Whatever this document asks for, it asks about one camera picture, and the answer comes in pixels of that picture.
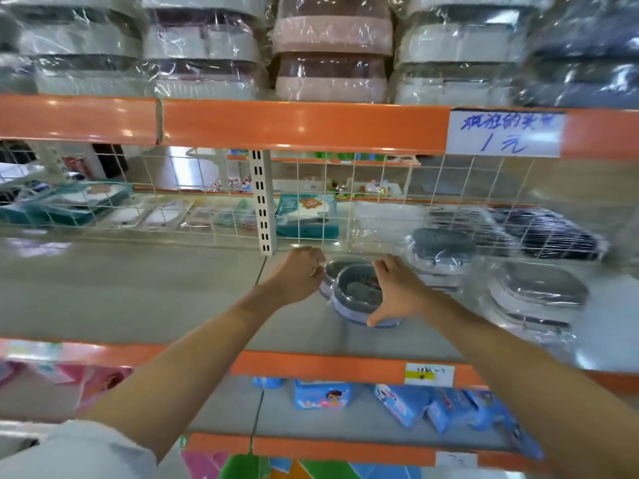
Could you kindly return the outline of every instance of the forearm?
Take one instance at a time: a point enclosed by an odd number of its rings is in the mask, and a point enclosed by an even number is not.
[[[639,416],[581,371],[511,335],[444,294],[424,315],[571,475],[639,476]]]
[[[115,428],[161,461],[280,306],[276,292],[255,287],[225,313],[173,343],[81,418]]]

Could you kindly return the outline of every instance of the white price card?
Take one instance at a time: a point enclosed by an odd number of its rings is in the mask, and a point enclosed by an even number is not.
[[[455,367],[450,365],[425,365],[406,363],[404,385],[443,386],[452,388],[455,382]]]
[[[467,452],[445,452],[438,450],[435,455],[435,467],[476,469],[479,467],[479,461],[477,459],[477,454]]]
[[[62,343],[11,340],[6,359],[17,362],[55,362],[62,354]]]
[[[559,158],[565,113],[453,109],[446,154]]]

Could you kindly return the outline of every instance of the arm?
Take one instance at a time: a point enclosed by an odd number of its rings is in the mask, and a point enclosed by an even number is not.
[[[429,289],[399,257],[387,255],[374,265],[384,301],[369,326],[421,315],[570,477],[639,477],[639,414],[581,371]]]
[[[280,307],[318,289],[324,260],[319,249],[293,250],[271,278],[173,343],[81,419],[115,428],[160,462],[262,324]]]

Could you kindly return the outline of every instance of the sleeve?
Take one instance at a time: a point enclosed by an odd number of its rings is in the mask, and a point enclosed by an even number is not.
[[[150,479],[153,452],[111,427],[72,420],[41,445],[0,460],[0,479]]]

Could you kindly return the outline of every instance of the perforated metal post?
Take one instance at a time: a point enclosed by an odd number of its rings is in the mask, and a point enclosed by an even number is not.
[[[52,141],[29,141],[38,161],[46,168],[52,183],[71,181],[67,165],[62,159],[65,152],[61,151],[60,143]]]
[[[276,205],[273,198],[273,178],[271,175],[271,152],[251,151],[251,186],[258,217],[258,238],[262,255],[275,255]]]

